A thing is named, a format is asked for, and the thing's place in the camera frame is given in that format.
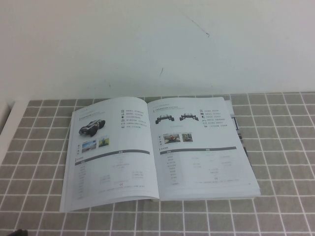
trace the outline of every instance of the table surface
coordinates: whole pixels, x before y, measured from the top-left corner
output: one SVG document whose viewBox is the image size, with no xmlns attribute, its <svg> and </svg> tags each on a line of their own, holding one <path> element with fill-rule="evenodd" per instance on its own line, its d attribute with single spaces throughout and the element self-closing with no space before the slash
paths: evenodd
<svg viewBox="0 0 315 236">
<path fill-rule="evenodd" d="M 262 196 L 59 213 L 71 113 L 103 99 L 30 101 L 0 166 L 0 236 L 19 228 L 31 236 L 315 236 L 315 92 L 221 96 L 232 101 Z"/>
</svg>

